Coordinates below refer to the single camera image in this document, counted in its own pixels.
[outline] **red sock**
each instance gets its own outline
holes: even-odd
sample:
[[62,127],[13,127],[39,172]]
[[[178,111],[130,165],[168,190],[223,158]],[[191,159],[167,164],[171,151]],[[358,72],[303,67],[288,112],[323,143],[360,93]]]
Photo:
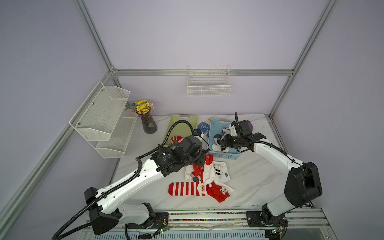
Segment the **red sock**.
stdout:
[[202,181],[199,182],[173,182],[169,185],[168,192],[171,196],[206,196],[207,187]]
[[207,185],[207,194],[216,199],[218,202],[223,202],[229,197],[227,190],[214,182]]

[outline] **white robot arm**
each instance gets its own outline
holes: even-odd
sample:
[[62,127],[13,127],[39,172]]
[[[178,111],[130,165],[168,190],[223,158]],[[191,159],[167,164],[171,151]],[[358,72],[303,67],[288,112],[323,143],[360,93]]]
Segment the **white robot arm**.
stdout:
[[[278,218],[281,218],[285,212],[300,207],[322,194],[316,165],[312,162],[304,163],[294,159],[271,144],[261,133],[253,134],[249,121],[239,122],[237,113],[235,113],[235,118],[236,121],[229,125],[231,134],[223,136],[220,145],[236,149],[247,147],[248,150],[266,158],[287,177],[284,192],[271,202],[263,205],[260,216],[257,216],[258,222],[261,222],[260,226],[269,226],[276,223]],[[163,147],[173,127],[182,122],[189,125],[193,134],[184,138],[181,143]],[[136,158],[139,162],[138,169],[104,188],[96,189],[91,187],[87,189],[84,192],[87,202],[84,209],[89,210],[94,233],[96,235],[105,233],[118,223],[135,223],[141,225],[142,228],[151,226],[156,215],[150,204],[143,203],[140,206],[132,206],[126,205],[124,202],[143,187],[166,177],[171,172],[179,171],[183,166],[190,164],[204,166],[205,155],[209,149],[203,150],[200,135],[199,130],[195,129],[193,131],[188,122],[180,120],[170,128],[166,139],[159,147]],[[152,154],[151,157],[141,165],[140,158],[150,154]],[[61,239],[67,236],[66,233],[60,234],[76,218],[68,221],[52,239]]]

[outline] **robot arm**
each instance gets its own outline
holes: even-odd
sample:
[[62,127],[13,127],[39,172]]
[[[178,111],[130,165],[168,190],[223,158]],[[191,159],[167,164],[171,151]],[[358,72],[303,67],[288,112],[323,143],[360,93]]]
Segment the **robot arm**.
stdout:
[[[247,147],[252,152],[266,158],[287,177],[284,192],[262,207],[260,220],[264,225],[274,224],[285,212],[300,207],[322,194],[316,165],[294,159],[271,144],[261,133],[253,134],[248,121],[232,122],[229,127],[231,134],[222,138],[220,141],[222,146],[237,149]],[[118,223],[150,226],[154,219],[154,213],[149,204],[129,206],[125,205],[124,202],[141,188],[166,177],[171,172],[179,171],[183,166],[189,164],[204,166],[206,152],[208,149],[203,151],[202,142],[198,136],[189,136],[180,144],[176,143],[169,147],[157,149],[144,162],[141,172],[134,180],[99,200],[97,202],[98,207],[90,210],[89,216],[95,234],[107,232]],[[126,181],[134,174],[135,171],[101,189],[88,189],[84,193],[87,203],[101,196],[110,188]]]
[[261,133],[252,133],[252,125],[249,121],[239,122],[237,113],[235,113],[235,118],[236,121],[229,125],[231,134],[225,135],[220,144],[236,149],[247,147],[248,150],[266,158],[287,177],[284,192],[262,206],[260,218],[264,225],[274,224],[287,211],[311,202],[322,195],[319,172],[315,164],[304,163],[293,158],[271,144]]

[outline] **red striped sock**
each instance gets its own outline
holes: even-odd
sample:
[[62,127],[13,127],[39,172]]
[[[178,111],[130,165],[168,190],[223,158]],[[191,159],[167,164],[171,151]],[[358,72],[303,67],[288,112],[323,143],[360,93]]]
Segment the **red striped sock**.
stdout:
[[173,182],[169,185],[168,192],[171,196],[206,196],[207,188],[202,181],[199,182]]

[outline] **purple object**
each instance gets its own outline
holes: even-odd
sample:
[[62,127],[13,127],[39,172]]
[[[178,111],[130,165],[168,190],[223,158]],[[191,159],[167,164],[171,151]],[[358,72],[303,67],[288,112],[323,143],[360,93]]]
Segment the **purple object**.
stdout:
[[248,123],[248,127],[251,129],[251,131],[253,131],[253,125],[250,121],[247,120],[247,123]]

